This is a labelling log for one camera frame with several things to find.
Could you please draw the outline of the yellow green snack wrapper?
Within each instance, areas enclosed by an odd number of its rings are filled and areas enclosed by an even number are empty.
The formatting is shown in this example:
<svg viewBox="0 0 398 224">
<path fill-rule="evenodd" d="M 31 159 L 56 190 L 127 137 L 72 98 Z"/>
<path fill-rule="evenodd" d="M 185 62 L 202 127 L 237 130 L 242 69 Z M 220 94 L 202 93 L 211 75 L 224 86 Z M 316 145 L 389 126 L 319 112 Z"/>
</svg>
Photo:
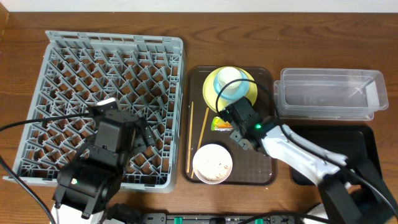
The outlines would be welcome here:
<svg viewBox="0 0 398 224">
<path fill-rule="evenodd" d="M 222 120 L 220 117 L 215 116 L 211 122 L 211 130 L 212 131 L 232 131 L 232 125 Z"/>
</svg>

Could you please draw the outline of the white paper cup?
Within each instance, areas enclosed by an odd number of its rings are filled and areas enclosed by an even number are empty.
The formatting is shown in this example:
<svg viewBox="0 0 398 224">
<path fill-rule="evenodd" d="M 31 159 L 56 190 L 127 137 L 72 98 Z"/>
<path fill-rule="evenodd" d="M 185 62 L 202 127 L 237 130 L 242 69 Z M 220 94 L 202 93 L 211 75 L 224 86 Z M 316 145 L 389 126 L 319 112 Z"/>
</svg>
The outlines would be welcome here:
<svg viewBox="0 0 398 224">
<path fill-rule="evenodd" d="M 225 67 L 222 68 L 217 76 L 216 76 L 216 83 L 219 87 L 219 89 L 221 90 L 222 88 L 224 88 L 228 83 L 240 79 L 242 78 L 241 72 L 234 67 Z M 241 82 L 234 82 L 230 85 L 228 85 L 222 92 L 222 94 L 224 94 L 225 96 L 231 97 L 233 96 L 237 90 L 239 89 Z"/>
</svg>

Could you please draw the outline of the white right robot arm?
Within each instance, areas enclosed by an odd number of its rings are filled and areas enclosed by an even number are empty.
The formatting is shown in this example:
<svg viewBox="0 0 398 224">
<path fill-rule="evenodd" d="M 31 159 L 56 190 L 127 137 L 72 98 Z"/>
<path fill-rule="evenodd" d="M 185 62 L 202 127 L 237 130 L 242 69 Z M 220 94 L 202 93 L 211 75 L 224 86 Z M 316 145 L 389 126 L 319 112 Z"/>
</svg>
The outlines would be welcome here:
<svg viewBox="0 0 398 224">
<path fill-rule="evenodd" d="M 328 151 L 293 132 L 278 116 L 261 118 L 242 97 L 219 111 L 257 152 L 278 159 L 318 187 L 325 217 L 286 212 L 321 223 L 384 223 L 397 216 L 397 202 L 371 160 Z"/>
</svg>

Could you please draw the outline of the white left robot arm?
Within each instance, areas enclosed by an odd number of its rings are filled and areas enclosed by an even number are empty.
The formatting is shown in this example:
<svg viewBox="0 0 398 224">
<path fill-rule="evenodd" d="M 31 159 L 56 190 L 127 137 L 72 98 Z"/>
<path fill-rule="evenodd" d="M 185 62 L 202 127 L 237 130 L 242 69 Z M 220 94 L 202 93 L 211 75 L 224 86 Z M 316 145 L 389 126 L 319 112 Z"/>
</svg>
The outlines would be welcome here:
<svg viewBox="0 0 398 224">
<path fill-rule="evenodd" d="M 55 208 L 66 205 L 87 220 L 102 212 L 121 188 L 132 156 L 154 146 L 147 120 L 109 98 L 88 109 L 96 132 L 85 138 L 72 160 L 59 171 Z"/>
</svg>

